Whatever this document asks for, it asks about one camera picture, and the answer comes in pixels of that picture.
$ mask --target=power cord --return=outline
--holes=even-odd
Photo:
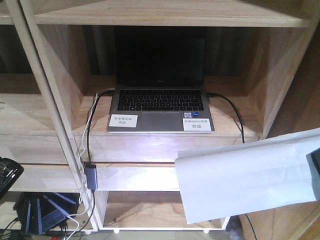
[[[91,161],[91,154],[90,154],[90,144],[89,144],[89,136],[90,136],[90,128],[91,128],[91,123],[92,123],[92,119],[93,116],[95,114],[98,102],[100,100],[100,98],[105,95],[105,94],[109,94],[111,92],[114,92],[115,89],[114,88],[108,88],[108,89],[104,89],[104,90],[100,90],[96,93],[94,99],[93,99],[93,103],[92,106],[90,107],[88,114],[87,114],[87,121],[84,127],[84,131],[82,134],[82,138],[81,138],[81,147],[82,147],[82,151],[80,151],[79,157],[78,157],[78,163],[80,165],[80,171],[81,171],[81,184],[82,184],[82,190],[85,191],[85,197],[87,197],[87,189],[85,188],[85,177],[84,174],[86,173],[86,183],[87,183],[87,188],[89,188],[92,192],[92,198],[93,198],[93,206],[92,206],[92,211],[91,214],[88,218],[88,220],[86,221],[86,223],[82,226],[82,228],[79,228],[79,223],[78,221],[76,221],[75,219],[71,218],[71,216],[78,216],[80,214],[73,214],[70,215],[68,218],[74,222],[77,223],[77,228],[75,229],[74,232],[72,232],[70,235],[66,235],[64,239],[66,239],[66,237],[68,237],[66,240],[69,240],[72,236],[74,236],[75,234],[81,232],[89,223],[90,219],[92,218],[93,214],[94,214],[94,210],[96,207],[96,197],[95,197],[95,190],[98,188],[98,183],[97,183],[97,170],[96,170],[96,165],[92,164]],[[85,135],[86,135],[86,147],[84,146],[84,139],[85,139]],[[83,162],[81,160],[82,155],[84,154],[84,152],[87,150],[87,154],[88,154],[88,160],[89,160],[89,164],[86,164],[85,167],[83,167]]]
[[[5,232],[7,231],[7,229],[10,227],[11,224],[18,222],[19,218],[16,217],[15,219],[13,219],[11,222],[9,222],[9,224],[4,228],[2,234],[0,235],[0,240],[2,239],[2,237],[5,235]]]
[[[207,92],[206,93],[208,97],[220,97],[220,98],[223,98],[224,100],[228,101],[229,104],[232,106],[233,110],[235,111],[235,114],[237,115],[238,119],[239,119],[239,123],[240,123],[240,132],[241,132],[241,136],[242,136],[242,143],[244,144],[245,143],[245,132],[244,132],[244,121],[239,113],[239,110],[237,109],[236,105],[234,105],[234,103],[228,99],[226,96],[223,96],[221,94],[218,94],[218,93],[212,93],[212,92]],[[248,216],[247,213],[245,213],[245,216],[246,218],[248,219],[248,222],[251,226],[251,229],[252,229],[252,232],[253,232],[253,235],[254,235],[254,239],[255,240],[258,240],[257,239],[257,235],[256,235],[256,232],[255,232],[255,229],[250,221],[250,218]]]

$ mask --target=keyboard key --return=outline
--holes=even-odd
[[[159,106],[159,107],[142,107],[142,111],[173,111],[173,107],[167,107],[167,106]]]

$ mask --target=floor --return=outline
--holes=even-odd
[[[50,240],[50,236],[21,238],[14,236],[2,240]],[[238,217],[231,217],[226,231],[99,231],[90,235],[71,237],[70,240],[245,240]]]

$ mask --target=white cable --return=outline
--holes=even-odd
[[[82,160],[81,160],[81,157],[82,155],[86,152],[86,147],[85,147],[85,136],[86,136],[86,132],[87,132],[87,129],[88,129],[88,126],[89,126],[89,120],[90,118],[92,117],[92,114],[93,114],[93,108],[94,106],[97,104],[97,100],[98,100],[98,96],[100,94],[103,94],[107,91],[114,91],[115,88],[112,87],[112,88],[107,88],[107,89],[102,89],[102,90],[99,90],[96,94],[95,94],[95,97],[94,97],[94,101],[93,101],[93,104],[92,106],[90,107],[89,109],[89,115],[88,115],[88,119],[85,123],[85,126],[84,126],[84,130],[83,130],[83,133],[82,133],[82,136],[81,136],[81,148],[80,148],[80,152],[79,152],[79,156],[77,158],[77,165],[78,167],[80,168],[80,174],[81,174],[81,192],[80,192],[80,196],[79,196],[79,199],[78,199],[78,202],[79,204],[82,204],[83,202],[83,194],[85,194],[85,199],[88,198],[88,192],[87,192],[87,188],[86,188],[86,176],[85,176],[85,169],[83,167],[83,163],[82,163]],[[85,210],[82,212],[82,213],[79,213],[79,214],[72,214],[72,216],[80,216],[80,215],[83,215],[86,213],[88,209],[85,208]]]
[[[72,237],[72,235],[75,234],[76,231],[78,231],[79,226],[80,226],[79,222],[78,222],[77,220],[73,219],[73,218],[70,217],[70,216],[71,216],[71,215],[67,216],[67,218],[70,219],[70,220],[72,220],[72,221],[74,221],[74,222],[77,224],[77,226],[76,226],[76,229],[69,235],[69,237],[68,237],[67,239],[66,239],[66,237],[64,237],[64,240],[69,240],[69,239]]]

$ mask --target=touchpad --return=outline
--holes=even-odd
[[[142,112],[142,129],[149,132],[181,131],[179,112]]]

